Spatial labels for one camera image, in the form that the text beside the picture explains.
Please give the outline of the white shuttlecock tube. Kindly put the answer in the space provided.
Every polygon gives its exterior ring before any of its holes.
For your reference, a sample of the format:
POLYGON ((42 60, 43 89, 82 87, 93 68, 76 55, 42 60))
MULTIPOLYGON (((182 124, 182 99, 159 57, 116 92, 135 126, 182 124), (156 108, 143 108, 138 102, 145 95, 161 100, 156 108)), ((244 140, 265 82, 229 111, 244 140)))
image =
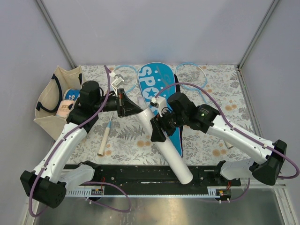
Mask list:
POLYGON ((145 110, 138 113, 136 117, 145 129, 146 133, 151 136, 150 140, 156 145, 162 156, 165 158, 179 182, 183 185, 190 183, 193 179, 193 175, 177 152, 177 149, 174 147, 171 140, 166 137, 161 130, 155 131, 153 128, 150 121, 154 118, 152 110, 147 107, 145 110))

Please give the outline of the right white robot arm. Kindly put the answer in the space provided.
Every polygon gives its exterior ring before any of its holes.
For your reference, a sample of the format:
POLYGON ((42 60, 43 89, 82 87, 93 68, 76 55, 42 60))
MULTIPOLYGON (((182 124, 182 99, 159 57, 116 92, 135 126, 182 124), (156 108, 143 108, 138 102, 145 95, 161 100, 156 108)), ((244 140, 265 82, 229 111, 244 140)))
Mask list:
POLYGON ((216 184, 222 186, 235 178, 254 177, 265 185, 275 185, 285 161, 287 144, 284 141, 272 142, 226 122, 220 111, 206 104, 196 106, 180 92, 168 99, 152 98, 150 105, 158 108, 158 114, 150 120, 152 141, 162 142, 166 139, 164 135, 171 136, 176 128, 189 126, 228 142, 250 157, 236 162, 220 161, 213 174, 216 184))

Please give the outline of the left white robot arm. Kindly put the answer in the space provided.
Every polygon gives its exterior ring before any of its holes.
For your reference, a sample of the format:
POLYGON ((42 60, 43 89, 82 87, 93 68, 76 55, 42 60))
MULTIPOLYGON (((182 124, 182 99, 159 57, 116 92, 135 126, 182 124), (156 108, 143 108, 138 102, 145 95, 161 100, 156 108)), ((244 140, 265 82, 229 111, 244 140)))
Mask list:
POLYGON ((33 171, 24 171, 20 176, 24 191, 30 199, 56 208, 67 191, 85 182, 91 185, 101 182, 101 172, 88 164, 79 166, 68 175, 61 173, 77 145, 97 122, 98 114, 110 111, 116 111, 123 118, 136 115, 142 109, 129 99, 124 89, 118 89, 112 96, 104 95, 98 82, 83 83, 79 98, 69 113, 57 142, 33 171))

